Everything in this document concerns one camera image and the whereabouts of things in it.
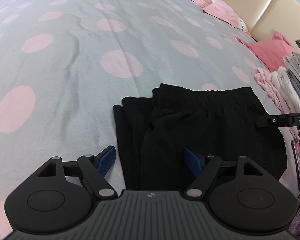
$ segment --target black pants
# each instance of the black pants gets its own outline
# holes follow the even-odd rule
[[[278,128],[256,127],[267,115],[251,88],[192,91],[161,84],[153,98],[127,97],[114,106],[119,156],[127,189],[186,189],[194,176],[182,151],[225,161],[245,155],[276,179],[287,168]]]

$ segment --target circular pad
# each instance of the circular pad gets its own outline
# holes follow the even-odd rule
[[[28,205],[37,211],[51,211],[61,207],[65,196],[55,190],[41,190],[33,193],[28,198]]]
[[[265,209],[274,202],[273,195],[260,188],[247,188],[237,194],[238,202],[252,209]]]

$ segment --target screw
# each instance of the screw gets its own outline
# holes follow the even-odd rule
[[[114,194],[114,190],[110,189],[110,188],[103,188],[101,190],[99,190],[99,195],[103,196],[103,197],[110,197]]]
[[[187,190],[187,195],[190,197],[200,197],[202,195],[202,191],[197,188],[192,188]]]

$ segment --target pink clothing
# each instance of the pink clothing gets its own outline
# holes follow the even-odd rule
[[[272,74],[268,70],[257,68],[254,79],[263,88],[263,90],[268,93],[268,97],[272,99],[272,101],[279,108],[282,114],[291,113],[286,101],[283,99],[279,91],[275,88],[272,82]],[[300,139],[296,127],[289,127],[289,131],[295,140]]]
[[[235,38],[259,58],[271,72],[277,71],[280,66],[285,67],[283,57],[290,57],[292,52],[295,52],[279,32],[274,32],[270,41],[246,42],[239,37]]]
[[[235,11],[227,5],[223,0],[191,0],[195,4],[203,8],[203,11],[214,17],[223,20],[233,27],[242,30],[247,35],[251,36],[248,32],[247,26],[244,21],[235,13]]]

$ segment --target polka dot bedding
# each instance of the polka dot bedding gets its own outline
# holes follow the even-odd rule
[[[234,36],[253,42],[190,0],[0,0],[0,239],[5,198],[42,163],[116,145],[112,106],[126,96],[251,86],[279,114]],[[106,179],[124,189],[118,157]]]

